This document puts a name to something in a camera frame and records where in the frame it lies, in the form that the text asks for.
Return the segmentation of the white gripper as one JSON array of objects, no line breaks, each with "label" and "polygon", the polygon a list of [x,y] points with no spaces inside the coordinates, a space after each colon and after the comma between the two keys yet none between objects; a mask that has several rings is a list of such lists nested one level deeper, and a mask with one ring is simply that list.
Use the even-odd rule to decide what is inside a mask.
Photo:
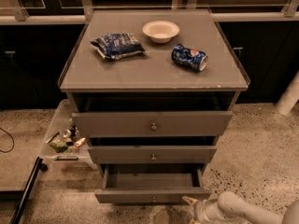
[{"label": "white gripper", "polygon": [[223,212],[216,199],[198,201],[193,197],[183,196],[182,199],[194,209],[194,221],[196,224],[213,224],[223,218]]}]

